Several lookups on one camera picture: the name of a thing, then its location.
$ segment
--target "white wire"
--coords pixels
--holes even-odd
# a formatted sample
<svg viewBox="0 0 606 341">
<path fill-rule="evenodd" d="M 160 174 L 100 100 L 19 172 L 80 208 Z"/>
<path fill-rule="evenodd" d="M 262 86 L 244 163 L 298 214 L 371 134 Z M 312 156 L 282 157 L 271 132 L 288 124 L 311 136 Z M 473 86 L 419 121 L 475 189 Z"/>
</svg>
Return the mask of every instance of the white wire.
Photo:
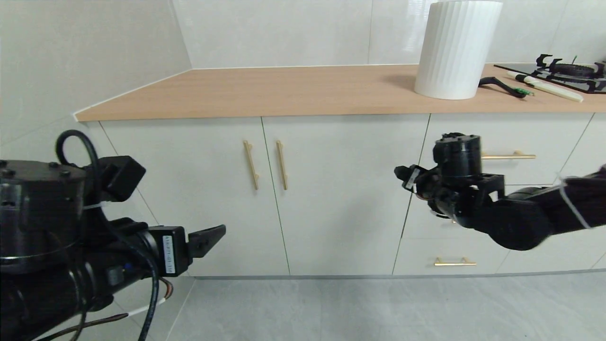
<svg viewBox="0 0 606 341">
<path fill-rule="evenodd" d="M 109 204 L 109 201 L 102 201 L 100 203 L 96 203 L 93 205 L 84 206 L 84 207 L 82 207 L 82 209 L 93 209 L 93 208 L 97 208 L 97 207 L 103 208 L 103 207 L 106 207 L 108 204 Z"/>
<path fill-rule="evenodd" d="M 559 192 L 560 192 L 560 195 L 562 196 L 562 199 L 564 199 L 564 202 L 566 203 L 566 205 L 568 205 L 568 207 L 570 208 L 572 213 L 574 213 L 576 218 L 581 222 L 581 225 L 583 225 L 583 227 L 586 229 L 592 229 L 592 227 L 589 226 L 589 224 L 585 221 L 585 219 L 583 218 L 583 216 L 581 215 L 579 210 L 576 209 L 576 207 L 574 206 L 572 201 L 570 201 L 570 198 L 568 198 L 568 195 L 566 194 L 566 191 L 564 190 L 564 184 L 565 184 L 564 180 L 565 179 L 562 178 L 562 175 L 560 173 L 558 173 L 558 178 L 560 179 Z"/>
<path fill-rule="evenodd" d="M 158 303 L 156 304 L 156 306 L 159 306 L 159 305 L 161 305 L 164 302 L 166 302 L 166 298 L 163 297 L 163 298 L 161 298 L 161 299 L 158 300 Z M 148 310 L 149 307 L 150 307 L 149 305 L 142 306 L 142 307 L 137 308 L 135 310 L 129 311 L 127 314 L 128 314 L 128 316 L 137 315 L 140 312 L 144 312 L 144 311 Z"/>
</svg>

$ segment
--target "ribbed white vase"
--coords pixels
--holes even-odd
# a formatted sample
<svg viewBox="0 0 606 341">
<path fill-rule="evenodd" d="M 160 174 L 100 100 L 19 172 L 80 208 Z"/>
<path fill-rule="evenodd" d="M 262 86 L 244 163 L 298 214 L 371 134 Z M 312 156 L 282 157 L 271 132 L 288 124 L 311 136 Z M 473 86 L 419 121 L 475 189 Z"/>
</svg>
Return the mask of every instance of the ribbed white vase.
<svg viewBox="0 0 606 341">
<path fill-rule="evenodd" d="M 474 97 L 503 3 L 431 4 L 415 92 L 444 100 Z"/>
</svg>

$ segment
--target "wooden countertop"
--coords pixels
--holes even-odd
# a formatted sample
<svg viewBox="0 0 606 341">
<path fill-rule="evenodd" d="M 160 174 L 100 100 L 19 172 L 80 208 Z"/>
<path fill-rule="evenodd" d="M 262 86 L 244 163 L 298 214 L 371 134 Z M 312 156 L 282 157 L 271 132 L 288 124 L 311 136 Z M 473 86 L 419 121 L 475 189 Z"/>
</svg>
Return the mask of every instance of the wooden countertop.
<svg viewBox="0 0 606 341">
<path fill-rule="evenodd" d="M 454 112 L 604 112 L 606 95 L 582 103 L 535 90 L 518 99 L 496 86 L 469 100 L 449 101 L 413 91 L 417 65 L 274 67 L 191 70 L 77 113 L 78 121 L 244 116 L 356 115 Z M 506 71 L 487 65 L 513 87 Z"/>
</svg>

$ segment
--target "white label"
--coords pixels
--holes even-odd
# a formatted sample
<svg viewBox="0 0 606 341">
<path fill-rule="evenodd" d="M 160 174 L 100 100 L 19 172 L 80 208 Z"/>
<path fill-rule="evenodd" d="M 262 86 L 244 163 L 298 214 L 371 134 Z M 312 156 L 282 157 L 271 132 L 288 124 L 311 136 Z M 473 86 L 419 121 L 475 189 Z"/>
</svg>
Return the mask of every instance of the white label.
<svg viewBox="0 0 606 341">
<path fill-rule="evenodd" d="M 167 274 L 174 274 L 175 271 L 175 252 L 173 250 L 173 237 L 171 235 L 162 236 L 164 244 L 164 266 Z"/>
<path fill-rule="evenodd" d="M 415 183 L 416 177 L 419 176 L 419 173 L 421 173 L 421 170 L 418 168 L 415 168 L 413 170 L 413 173 L 410 176 L 410 178 L 408 178 L 408 182 L 406 182 L 406 186 L 404 186 L 404 187 L 407 189 L 411 189 L 413 187 L 413 184 Z"/>
</svg>

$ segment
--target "white knife handle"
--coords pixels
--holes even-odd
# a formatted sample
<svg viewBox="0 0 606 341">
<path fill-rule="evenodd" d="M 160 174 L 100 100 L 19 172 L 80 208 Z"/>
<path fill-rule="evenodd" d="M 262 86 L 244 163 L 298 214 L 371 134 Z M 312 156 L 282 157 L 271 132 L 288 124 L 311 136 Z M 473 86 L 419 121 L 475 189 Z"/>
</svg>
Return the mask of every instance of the white knife handle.
<svg viewBox="0 0 606 341">
<path fill-rule="evenodd" d="M 524 75 L 524 74 L 519 73 L 519 72 L 514 72 L 514 71 L 507 72 L 507 76 L 509 76 L 510 78 L 513 78 L 513 79 L 515 79 L 516 76 L 518 76 L 518 75 Z M 540 81 L 531 76 L 527 76 L 527 75 L 524 75 L 524 76 L 525 76 L 524 83 L 529 84 L 539 90 L 551 93 L 553 95 L 556 95 L 556 96 L 559 96 L 562 98 L 566 98 L 567 100 L 571 100 L 571 101 L 575 101 L 575 102 L 583 102 L 583 96 L 579 95 L 576 92 L 572 92 L 572 91 L 564 89 L 562 87 L 555 86 L 555 85 L 552 85 L 549 83 L 545 83 L 545 82 Z"/>
</svg>

